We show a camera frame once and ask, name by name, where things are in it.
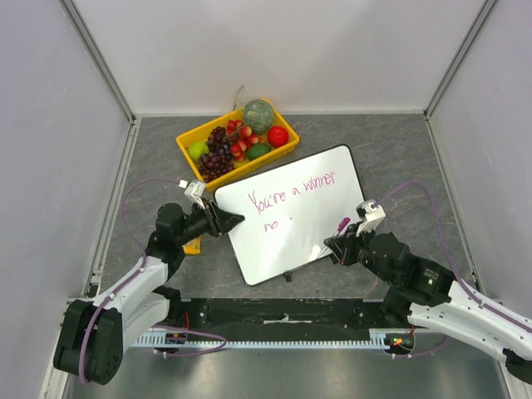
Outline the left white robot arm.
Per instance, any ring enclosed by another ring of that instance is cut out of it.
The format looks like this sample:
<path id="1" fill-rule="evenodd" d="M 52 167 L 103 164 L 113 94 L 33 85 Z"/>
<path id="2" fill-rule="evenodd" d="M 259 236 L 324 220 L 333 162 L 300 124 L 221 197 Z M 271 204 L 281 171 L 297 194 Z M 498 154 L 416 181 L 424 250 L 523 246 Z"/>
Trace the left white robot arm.
<path id="1" fill-rule="evenodd" d="M 180 322 L 183 308 L 160 290 L 184 261 L 184 245 L 203 234 L 225 235 L 244 220 L 208 200 L 193 204 L 190 214 L 175 203 L 162 205 L 137 264 L 103 293 L 67 306 L 54 368 L 83 383 L 106 385 L 143 333 L 157 323 L 173 327 Z"/>

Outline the green avocado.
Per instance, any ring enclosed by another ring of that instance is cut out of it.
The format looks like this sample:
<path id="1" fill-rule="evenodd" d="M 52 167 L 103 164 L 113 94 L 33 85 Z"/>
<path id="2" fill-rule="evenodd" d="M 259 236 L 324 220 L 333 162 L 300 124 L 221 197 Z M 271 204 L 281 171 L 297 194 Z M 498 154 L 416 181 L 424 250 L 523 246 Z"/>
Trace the green avocado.
<path id="1" fill-rule="evenodd" d="M 266 143 L 257 143 L 252 145 L 246 152 L 248 160 L 257 160 L 259 157 L 267 155 L 271 151 L 271 147 Z"/>

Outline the yellow plastic tray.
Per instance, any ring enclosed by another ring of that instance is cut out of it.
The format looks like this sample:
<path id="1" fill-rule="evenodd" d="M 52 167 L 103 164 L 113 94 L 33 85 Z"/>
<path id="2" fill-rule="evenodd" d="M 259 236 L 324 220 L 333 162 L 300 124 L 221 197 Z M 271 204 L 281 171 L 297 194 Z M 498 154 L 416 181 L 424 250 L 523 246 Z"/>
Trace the yellow plastic tray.
<path id="1" fill-rule="evenodd" d="M 213 191 L 292 152 L 299 136 L 265 99 L 176 137 L 196 177 Z"/>

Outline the green netted melon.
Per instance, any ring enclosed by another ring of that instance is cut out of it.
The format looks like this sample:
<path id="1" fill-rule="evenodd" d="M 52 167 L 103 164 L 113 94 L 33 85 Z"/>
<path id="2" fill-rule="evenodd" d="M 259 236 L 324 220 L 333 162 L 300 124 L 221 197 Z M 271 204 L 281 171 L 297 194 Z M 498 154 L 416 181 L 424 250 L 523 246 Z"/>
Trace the green netted melon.
<path id="1" fill-rule="evenodd" d="M 274 117 L 274 109 L 266 100 L 251 100 L 244 107 L 243 122 L 257 135 L 266 133 L 273 126 Z"/>

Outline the red apple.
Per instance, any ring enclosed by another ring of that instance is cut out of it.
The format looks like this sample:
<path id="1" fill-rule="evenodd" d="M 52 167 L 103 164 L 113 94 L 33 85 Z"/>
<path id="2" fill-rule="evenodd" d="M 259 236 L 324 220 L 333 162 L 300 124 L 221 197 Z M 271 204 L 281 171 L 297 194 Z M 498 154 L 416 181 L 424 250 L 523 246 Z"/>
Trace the red apple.
<path id="1" fill-rule="evenodd" d="M 272 126 L 267 133 L 267 142 L 277 149 L 286 145 L 289 141 L 289 133 L 282 126 Z"/>

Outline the white marker with pink cap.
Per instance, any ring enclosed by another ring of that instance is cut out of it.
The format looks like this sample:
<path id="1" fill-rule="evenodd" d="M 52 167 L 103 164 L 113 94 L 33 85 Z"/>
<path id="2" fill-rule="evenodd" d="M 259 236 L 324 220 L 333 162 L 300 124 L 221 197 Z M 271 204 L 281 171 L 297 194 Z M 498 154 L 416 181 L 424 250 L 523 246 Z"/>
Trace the white marker with pink cap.
<path id="1" fill-rule="evenodd" d="M 350 221 L 351 219 L 349 217 L 344 217 L 338 224 L 335 232 L 332 234 L 332 238 L 336 238 L 337 236 L 339 236 L 340 233 L 349 225 Z M 318 259 L 321 258 L 327 250 L 328 250 L 327 245 L 323 244 L 320 252 L 318 253 Z"/>

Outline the dark purple grape bunch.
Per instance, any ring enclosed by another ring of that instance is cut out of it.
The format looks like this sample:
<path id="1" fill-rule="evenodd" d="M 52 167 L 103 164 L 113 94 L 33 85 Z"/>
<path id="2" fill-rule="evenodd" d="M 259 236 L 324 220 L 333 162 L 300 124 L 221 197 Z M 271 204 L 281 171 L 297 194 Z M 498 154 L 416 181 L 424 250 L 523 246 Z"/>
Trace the dark purple grape bunch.
<path id="1" fill-rule="evenodd" d="M 205 144 L 208 152 L 199 157 L 198 171 L 204 182 L 209 183 L 234 169 L 234 157 L 230 151 L 232 143 L 225 127 L 214 128 Z"/>

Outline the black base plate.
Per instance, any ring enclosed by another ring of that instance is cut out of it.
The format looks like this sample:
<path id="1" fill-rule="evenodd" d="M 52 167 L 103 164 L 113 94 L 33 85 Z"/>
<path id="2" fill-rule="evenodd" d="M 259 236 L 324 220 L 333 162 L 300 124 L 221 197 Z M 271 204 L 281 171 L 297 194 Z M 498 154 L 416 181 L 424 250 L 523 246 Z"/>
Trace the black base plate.
<path id="1" fill-rule="evenodd" d="M 410 330 L 406 319 L 388 320 L 379 301 L 362 299 L 235 299 L 192 298 L 170 302 L 168 316 L 161 322 L 172 328 L 221 333 L 237 328 L 268 329 L 292 325 L 357 330 Z"/>

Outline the green lime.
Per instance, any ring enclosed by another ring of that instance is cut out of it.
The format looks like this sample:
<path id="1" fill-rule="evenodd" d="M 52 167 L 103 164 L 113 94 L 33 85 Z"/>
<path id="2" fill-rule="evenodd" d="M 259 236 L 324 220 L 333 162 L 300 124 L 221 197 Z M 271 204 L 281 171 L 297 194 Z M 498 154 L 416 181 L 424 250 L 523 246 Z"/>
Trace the green lime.
<path id="1" fill-rule="evenodd" d="M 196 141 L 188 147 L 187 151 L 192 161 L 198 163 L 202 155 L 209 153 L 209 147 L 205 142 Z"/>

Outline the left aluminium frame post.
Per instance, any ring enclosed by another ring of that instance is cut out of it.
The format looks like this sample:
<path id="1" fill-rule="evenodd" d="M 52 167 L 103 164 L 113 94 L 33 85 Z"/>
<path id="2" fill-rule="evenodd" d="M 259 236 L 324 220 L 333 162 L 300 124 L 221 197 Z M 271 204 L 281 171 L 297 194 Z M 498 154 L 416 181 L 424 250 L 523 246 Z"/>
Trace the left aluminium frame post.
<path id="1" fill-rule="evenodd" d="M 95 38 L 91 34 L 91 31 L 86 24 L 86 21 L 82 16 L 78 6 L 76 5 L 76 2 L 72 0 L 59 0 L 58 2 L 69 18 L 76 31 L 76 34 L 80 38 L 84 48 L 86 49 L 89 57 L 92 59 L 96 69 L 101 75 L 101 78 L 109 89 L 116 104 L 119 106 L 122 114 L 130 124 L 134 124 L 136 120 L 135 112 L 131 109 L 128 100 L 126 99 L 123 91 L 120 89 L 116 78 L 106 62 L 101 49 L 98 47 Z"/>

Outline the white whiteboard black frame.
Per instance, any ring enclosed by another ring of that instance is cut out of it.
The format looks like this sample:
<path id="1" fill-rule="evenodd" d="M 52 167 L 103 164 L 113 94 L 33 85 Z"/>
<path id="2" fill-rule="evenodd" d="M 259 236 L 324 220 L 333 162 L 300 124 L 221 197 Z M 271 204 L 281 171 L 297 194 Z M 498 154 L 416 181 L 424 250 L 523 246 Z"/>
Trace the white whiteboard black frame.
<path id="1" fill-rule="evenodd" d="M 244 217 L 229 239 L 254 286 L 328 255 L 323 241 L 359 220 L 364 195 L 351 149 L 336 145 L 218 188 L 214 200 Z"/>

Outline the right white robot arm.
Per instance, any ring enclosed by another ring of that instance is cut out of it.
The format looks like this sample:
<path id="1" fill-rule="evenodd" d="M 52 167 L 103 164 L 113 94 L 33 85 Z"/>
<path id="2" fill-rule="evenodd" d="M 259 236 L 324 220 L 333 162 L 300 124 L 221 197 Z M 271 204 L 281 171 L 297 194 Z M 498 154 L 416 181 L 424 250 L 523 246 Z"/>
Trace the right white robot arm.
<path id="1" fill-rule="evenodd" d="M 361 264 L 387 283 L 382 321 L 428 328 L 502 362 L 513 377 L 531 382 L 531 320 L 487 298 L 448 269 L 413 254 L 392 233 L 345 233 L 324 240 L 332 260 Z"/>

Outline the red peach slices cluster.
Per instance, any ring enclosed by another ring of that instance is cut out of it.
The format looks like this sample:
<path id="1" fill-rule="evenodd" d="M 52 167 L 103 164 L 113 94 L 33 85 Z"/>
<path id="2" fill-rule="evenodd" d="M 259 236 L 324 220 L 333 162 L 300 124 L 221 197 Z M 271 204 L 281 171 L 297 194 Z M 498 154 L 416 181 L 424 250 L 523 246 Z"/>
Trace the red peach slices cluster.
<path id="1" fill-rule="evenodd" d="M 246 159 L 246 154 L 253 145 L 266 143 L 263 137 L 253 133 L 241 120 L 229 120 L 225 129 L 224 142 L 229 144 L 230 154 L 237 162 Z"/>

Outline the yellow candy packet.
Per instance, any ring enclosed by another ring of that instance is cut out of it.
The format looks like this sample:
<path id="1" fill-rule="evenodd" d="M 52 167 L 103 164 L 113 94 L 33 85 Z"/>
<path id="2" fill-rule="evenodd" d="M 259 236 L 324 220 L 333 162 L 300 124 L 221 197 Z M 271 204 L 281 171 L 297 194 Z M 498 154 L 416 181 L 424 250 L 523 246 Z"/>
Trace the yellow candy packet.
<path id="1" fill-rule="evenodd" d="M 197 255 L 201 253 L 201 237 L 192 239 L 182 246 L 185 254 Z"/>

